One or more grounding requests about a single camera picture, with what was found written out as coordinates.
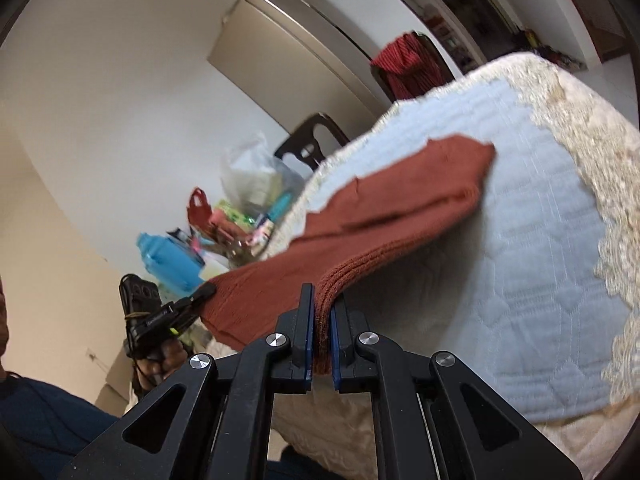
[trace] quilted fabric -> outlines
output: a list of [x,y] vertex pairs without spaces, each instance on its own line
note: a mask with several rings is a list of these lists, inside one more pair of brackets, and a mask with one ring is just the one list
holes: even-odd
[[604,224],[592,193],[567,151],[529,117],[502,80],[407,103],[332,170],[310,209],[427,138],[460,131],[493,142],[498,155],[478,214],[356,284],[348,302],[406,350],[457,354],[537,422],[608,405],[601,373],[629,309],[593,274]]

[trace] white plastic bag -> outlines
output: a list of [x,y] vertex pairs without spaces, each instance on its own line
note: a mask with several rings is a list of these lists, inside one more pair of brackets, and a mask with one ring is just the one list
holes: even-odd
[[221,166],[220,179],[229,202],[254,218],[266,213],[283,192],[297,197],[304,186],[302,177],[269,151],[261,132],[227,149]]

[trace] blue plastic container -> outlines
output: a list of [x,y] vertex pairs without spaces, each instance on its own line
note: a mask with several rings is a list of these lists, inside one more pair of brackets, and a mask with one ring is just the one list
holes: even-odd
[[172,238],[141,233],[136,245],[147,272],[181,298],[190,296],[203,283],[200,263]]

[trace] white floor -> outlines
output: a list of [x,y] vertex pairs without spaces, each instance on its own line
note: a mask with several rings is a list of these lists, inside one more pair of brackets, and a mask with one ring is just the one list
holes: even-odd
[[638,99],[631,56],[619,57],[603,63],[602,67],[574,75],[638,127]]

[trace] silver screw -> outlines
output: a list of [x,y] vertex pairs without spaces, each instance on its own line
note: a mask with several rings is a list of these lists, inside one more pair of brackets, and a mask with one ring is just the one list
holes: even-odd
[[363,345],[375,345],[380,341],[380,336],[375,332],[363,332],[358,339]]
[[282,346],[287,342],[287,336],[281,333],[273,333],[267,336],[267,345],[269,346]]
[[191,365],[191,368],[201,370],[202,368],[206,368],[211,364],[211,358],[206,354],[196,354],[191,359],[189,359],[189,364]]
[[453,357],[453,355],[450,354],[449,352],[440,352],[439,354],[436,354],[436,362],[440,366],[449,368],[450,366],[453,366],[456,363],[456,358]]

